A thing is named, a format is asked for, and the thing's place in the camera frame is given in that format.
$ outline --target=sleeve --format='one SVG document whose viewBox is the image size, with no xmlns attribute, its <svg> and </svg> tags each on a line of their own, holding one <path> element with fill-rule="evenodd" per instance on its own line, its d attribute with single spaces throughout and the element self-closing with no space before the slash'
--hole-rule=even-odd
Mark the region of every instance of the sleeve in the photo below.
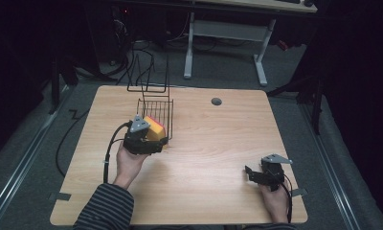
<svg viewBox="0 0 383 230">
<path fill-rule="evenodd" d="M 101 184 L 84 206 L 74 229 L 128 229 L 134 209 L 129 191 L 113 184 Z"/>
<path fill-rule="evenodd" d="M 261 225 L 248 225 L 243 230 L 296 230 L 296 226 L 290 223 L 269 223 Z"/>
</svg>

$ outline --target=table leg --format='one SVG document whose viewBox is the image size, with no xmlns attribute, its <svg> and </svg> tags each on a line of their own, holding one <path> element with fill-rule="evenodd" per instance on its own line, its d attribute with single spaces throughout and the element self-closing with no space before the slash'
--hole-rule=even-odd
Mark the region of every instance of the table leg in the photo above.
<svg viewBox="0 0 383 230">
<path fill-rule="evenodd" d="M 191 13 L 191 22 L 189 27 L 189 46 L 188 52 L 186 53 L 186 63 L 185 63 L 185 79 L 190 79 L 192 77 L 192 38 L 194 34 L 194 12 Z"/>
<path fill-rule="evenodd" d="M 266 47 L 269 43 L 270 36 L 272 35 L 273 29 L 275 27 L 276 19 L 272 19 L 269 23 L 269 26 L 266 30 L 264 40 L 262 42 L 262 47 L 260 48 L 259 54 L 254 55 L 255 66 L 257 67 L 259 84 L 261 86 L 267 85 L 267 80 L 265 76 L 265 72 L 263 71 L 262 59 L 266 51 Z"/>
</svg>

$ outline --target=person's right hand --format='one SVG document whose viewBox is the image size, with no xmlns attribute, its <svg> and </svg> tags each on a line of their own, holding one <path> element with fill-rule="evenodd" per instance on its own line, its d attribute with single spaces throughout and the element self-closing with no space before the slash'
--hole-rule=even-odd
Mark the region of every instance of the person's right hand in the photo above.
<svg viewBox="0 0 383 230">
<path fill-rule="evenodd" d="M 289 208 L 289 199 L 283 186 L 280 185 L 278 190 L 271 192 L 269 186 L 259 185 L 262 192 L 263 201 L 274 223 L 287 221 L 287 211 Z"/>
</svg>

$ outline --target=table top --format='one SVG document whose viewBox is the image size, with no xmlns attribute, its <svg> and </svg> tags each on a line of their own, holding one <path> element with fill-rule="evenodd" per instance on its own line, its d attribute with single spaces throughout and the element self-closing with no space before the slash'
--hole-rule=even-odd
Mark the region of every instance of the table top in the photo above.
<svg viewBox="0 0 383 230">
<path fill-rule="evenodd" d="M 311 7 L 306 7 L 304 5 L 304 0 L 301 0 L 301 3 L 287 3 L 283 1 L 276 0 L 195 0 L 196 2 L 203 3 L 212 3 L 212 4 L 225 4 L 225 5 L 235 5 L 240 7 L 252 7 L 252 8 L 262 8 L 269 10 L 279 10 L 279 11 L 288 11 L 288 12 L 316 12 L 317 8 L 313 5 Z"/>
<path fill-rule="evenodd" d="M 148 157 L 129 191 L 135 198 L 131 224 L 239 224 L 271 219 L 258 185 L 248 181 L 247 165 L 259 171 L 261 157 L 287 157 L 266 94 L 259 90 L 171 88 L 172 138 Z M 73 225 L 97 186 L 112 134 L 132 120 L 142 94 L 122 86 L 102 86 L 79 138 L 60 189 L 70 200 L 57 200 L 54 225 Z M 213 105 L 219 98 L 221 105 Z M 124 137 L 122 130 L 117 138 Z M 109 182 L 116 174 L 111 150 Z M 290 165 L 283 165 L 293 189 Z M 300 196 L 293 197 L 292 222 L 305 222 Z"/>
</svg>

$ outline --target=wire basket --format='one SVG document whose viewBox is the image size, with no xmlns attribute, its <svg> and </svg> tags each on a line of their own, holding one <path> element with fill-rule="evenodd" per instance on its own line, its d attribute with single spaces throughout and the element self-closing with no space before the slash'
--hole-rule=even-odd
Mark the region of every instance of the wire basket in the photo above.
<svg viewBox="0 0 383 230">
<path fill-rule="evenodd" d="M 145 71 L 141 71 L 141 65 L 139 61 L 139 56 L 137 55 L 134 59 L 134 66 L 138 66 L 138 77 L 133 81 L 132 76 L 134 76 L 134 69 L 132 69 L 131 74 L 128 75 L 128 92 L 141 92 L 142 99 L 138 99 L 137 105 L 137 114 L 149 116 L 153 118 L 156 122 L 162 125 L 165 128 L 166 136 L 171 139 L 173 128 L 173 99 L 170 98 L 170 87 L 169 87 L 169 57 L 167 56 L 166 60 L 166 71 L 165 77 L 162 83 L 153 83 L 151 87 L 151 70 L 154 68 L 154 58 L 151 55 L 150 65 Z"/>
</svg>

